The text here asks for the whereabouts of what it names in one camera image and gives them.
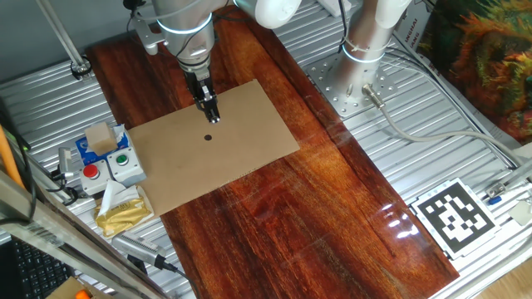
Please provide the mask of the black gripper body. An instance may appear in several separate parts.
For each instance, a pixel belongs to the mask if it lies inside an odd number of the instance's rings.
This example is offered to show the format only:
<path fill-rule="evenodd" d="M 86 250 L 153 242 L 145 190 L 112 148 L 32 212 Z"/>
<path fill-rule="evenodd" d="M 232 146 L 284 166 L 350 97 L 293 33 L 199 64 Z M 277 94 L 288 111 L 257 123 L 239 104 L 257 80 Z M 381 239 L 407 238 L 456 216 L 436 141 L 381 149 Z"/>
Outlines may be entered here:
<path fill-rule="evenodd" d="M 197 106 L 205 106 L 208 101 L 216 102 L 216 94 L 209 68 L 185 71 L 185 80 Z"/>

